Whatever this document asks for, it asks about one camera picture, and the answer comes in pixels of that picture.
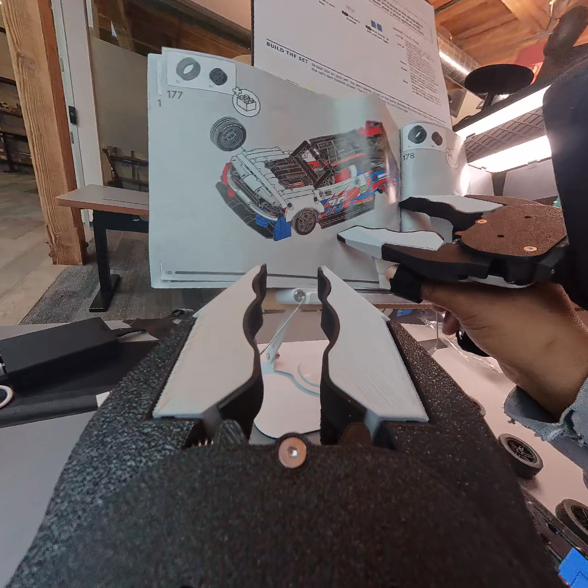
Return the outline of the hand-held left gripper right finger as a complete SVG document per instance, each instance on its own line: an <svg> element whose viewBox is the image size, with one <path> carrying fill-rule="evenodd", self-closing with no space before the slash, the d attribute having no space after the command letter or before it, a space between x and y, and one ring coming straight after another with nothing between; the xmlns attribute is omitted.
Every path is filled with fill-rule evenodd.
<svg viewBox="0 0 588 588"><path fill-rule="evenodd" d="M335 442L353 423L372 440L383 423L429 423L390 319L326 266L318 269L320 326L327 337L320 376L320 434Z"/></svg>

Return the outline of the black toy wheel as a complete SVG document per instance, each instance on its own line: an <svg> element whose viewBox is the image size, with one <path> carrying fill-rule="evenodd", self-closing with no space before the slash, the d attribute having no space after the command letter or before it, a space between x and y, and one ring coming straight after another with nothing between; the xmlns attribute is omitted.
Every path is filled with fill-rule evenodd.
<svg viewBox="0 0 588 588"><path fill-rule="evenodd" d="M522 439L503 433L498 437L498 442L519 479L531 480L543 469L539 453Z"/></svg>
<svg viewBox="0 0 588 588"><path fill-rule="evenodd" d="M557 518L587 544L587 505L566 498L556 506Z"/></svg>

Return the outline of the person's right hand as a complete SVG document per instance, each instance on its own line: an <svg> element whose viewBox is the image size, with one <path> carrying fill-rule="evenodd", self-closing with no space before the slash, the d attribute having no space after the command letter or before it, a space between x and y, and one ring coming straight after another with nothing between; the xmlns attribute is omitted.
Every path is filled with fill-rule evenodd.
<svg viewBox="0 0 588 588"><path fill-rule="evenodd" d="M587 378L587 327L554 283L506 289L425 282L421 296L445 311L443 332L465 332L555 421Z"/></svg>

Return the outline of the black desk mat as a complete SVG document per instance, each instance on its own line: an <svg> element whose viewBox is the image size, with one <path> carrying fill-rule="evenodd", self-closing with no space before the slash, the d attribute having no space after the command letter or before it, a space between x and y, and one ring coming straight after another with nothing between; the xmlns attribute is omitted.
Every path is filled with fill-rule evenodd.
<svg viewBox="0 0 588 588"><path fill-rule="evenodd" d="M106 324L112 330L131 327L142 332L122 336L119 355L108 364L48 385L40 383L15 391L12 400L1 408L1 428L96 411L105 394L189 316L185 309L179 309L160 319L108 320Z"/></svg>

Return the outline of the instruction booklet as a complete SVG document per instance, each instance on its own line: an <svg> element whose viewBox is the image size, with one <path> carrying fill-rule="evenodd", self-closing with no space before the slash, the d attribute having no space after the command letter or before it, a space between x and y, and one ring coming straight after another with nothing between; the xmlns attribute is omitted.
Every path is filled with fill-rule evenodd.
<svg viewBox="0 0 588 588"><path fill-rule="evenodd" d="M371 94L335 98L232 59L148 57L149 262L154 288L228 288L256 265L268 287L312 288L327 266L380 289L376 263L337 234L402 227L399 202L465 194L464 140L400 128Z"/></svg>

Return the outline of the grey desk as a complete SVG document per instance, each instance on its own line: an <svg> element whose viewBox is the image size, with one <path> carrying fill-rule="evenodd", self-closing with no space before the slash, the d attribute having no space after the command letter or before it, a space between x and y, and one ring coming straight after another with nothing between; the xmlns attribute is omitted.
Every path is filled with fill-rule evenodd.
<svg viewBox="0 0 588 588"><path fill-rule="evenodd" d="M523 487L552 513L566 498L587 504L580 467L533 431L511 423L503 403L511 382L462 359L452 349L432 356L463 391L485 410L485 420L499 436L514 435L539 453L543 469ZM59 474L93 413L59 417L1 429L1 587L26 554L47 509Z"/></svg>

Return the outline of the black power adapter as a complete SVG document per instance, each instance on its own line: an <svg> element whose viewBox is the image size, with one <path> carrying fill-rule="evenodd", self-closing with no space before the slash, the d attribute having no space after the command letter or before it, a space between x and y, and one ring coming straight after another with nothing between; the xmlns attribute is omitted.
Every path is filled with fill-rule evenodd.
<svg viewBox="0 0 588 588"><path fill-rule="evenodd" d="M100 318L1 340L1 385L13 389L78 375L117 357L119 336Z"/></svg>

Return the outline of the black round disc mount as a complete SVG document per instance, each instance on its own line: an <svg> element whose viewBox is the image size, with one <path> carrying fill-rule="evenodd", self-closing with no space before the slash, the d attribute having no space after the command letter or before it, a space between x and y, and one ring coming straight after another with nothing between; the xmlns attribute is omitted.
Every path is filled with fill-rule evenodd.
<svg viewBox="0 0 588 588"><path fill-rule="evenodd" d="M485 95L481 110L490 107L499 95L511 95L532 84L533 70L523 65L499 63L482 66L465 78L464 87L479 96Z"/></svg>

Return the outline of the person's right forearm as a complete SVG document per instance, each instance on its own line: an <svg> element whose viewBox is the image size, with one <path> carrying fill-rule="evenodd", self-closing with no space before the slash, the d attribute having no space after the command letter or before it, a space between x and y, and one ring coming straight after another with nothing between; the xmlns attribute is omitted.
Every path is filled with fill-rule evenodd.
<svg viewBox="0 0 588 588"><path fill-rule="evenodd" d="M503 408L511 420L532 430L580 467L587 481L587 379L575 401L556 420L518 386L509 393Z"/></svg>

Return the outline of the silver air duct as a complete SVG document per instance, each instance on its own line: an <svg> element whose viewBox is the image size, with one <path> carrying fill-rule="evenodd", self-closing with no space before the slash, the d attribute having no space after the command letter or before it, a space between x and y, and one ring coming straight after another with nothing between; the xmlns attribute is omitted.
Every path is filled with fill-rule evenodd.
<svg viewBox="0 0 588 588"><path fill-rule="evenodd" d="M481 67L481 65L443 36L439 35L437 37L437 44L443 76L454 84L465 86L468 74Z"/></svg>

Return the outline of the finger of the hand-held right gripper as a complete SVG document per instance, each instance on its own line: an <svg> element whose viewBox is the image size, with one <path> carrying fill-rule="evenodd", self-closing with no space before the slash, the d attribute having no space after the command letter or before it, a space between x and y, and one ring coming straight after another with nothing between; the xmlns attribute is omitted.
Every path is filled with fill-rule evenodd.
<svg viewBox="0 0 588 588"><path fill-rule="evenodd" d="M337 239L374 259L394 263L428 259L446 244L435 231L398 232L365 226L352 226L340 231Z"/></svg>
<svg viewBox="0 0 588 588"><path fill-rule="evenodd" d="M438 195L411 196L402 200L399 206L401 210L448 221L454 230L467 230L483 215L494 212L504 204L470 196Z"/></svg>

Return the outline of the lit softbox light panel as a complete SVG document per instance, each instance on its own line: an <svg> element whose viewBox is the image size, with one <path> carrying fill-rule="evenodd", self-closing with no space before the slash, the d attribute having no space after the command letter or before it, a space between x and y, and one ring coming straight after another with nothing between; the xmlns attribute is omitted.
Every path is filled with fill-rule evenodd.
<svg viewBox="0 0 588 588"><path fill-rule="evenodd" d="M498 173L549 159L543 102L550 86L528 86L457 123L453 130L465 140L467 162Z"/></svg>

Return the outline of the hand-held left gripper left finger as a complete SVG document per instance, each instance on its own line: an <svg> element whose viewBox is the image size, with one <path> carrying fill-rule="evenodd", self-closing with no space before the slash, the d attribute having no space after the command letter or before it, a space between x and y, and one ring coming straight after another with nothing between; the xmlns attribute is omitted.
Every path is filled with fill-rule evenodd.
<svg viewBox="0 0 588 588"><path fill-rule="evenodd" d="M209 438L223 421L234 420L251 436L263 403L256 335L266 282L266 265L254 266L194 314L152 410L154 419L200 421Z"/></svg>

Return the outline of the blue white toy race car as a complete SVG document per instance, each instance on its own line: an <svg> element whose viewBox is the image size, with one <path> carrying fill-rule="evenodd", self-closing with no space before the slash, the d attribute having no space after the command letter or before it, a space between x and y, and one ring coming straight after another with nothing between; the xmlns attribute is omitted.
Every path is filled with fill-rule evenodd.
<svg viewBox="0 0 588 588"><path fill-rule="evenodd" d="M535 531L564 586L587 587L587 544L530 492L523 490L523 496Z"/></svg>

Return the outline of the white printed instruction sheet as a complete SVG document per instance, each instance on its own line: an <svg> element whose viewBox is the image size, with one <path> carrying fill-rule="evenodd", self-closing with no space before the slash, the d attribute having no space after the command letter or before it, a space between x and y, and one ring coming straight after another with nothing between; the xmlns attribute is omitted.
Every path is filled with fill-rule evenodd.
<svg viewBox="0 0 588 588"><path fill-rule="evenodd" d="M252 1L253 64L314 92L384 101L396 123L451 128L427 1Z"/></svg>

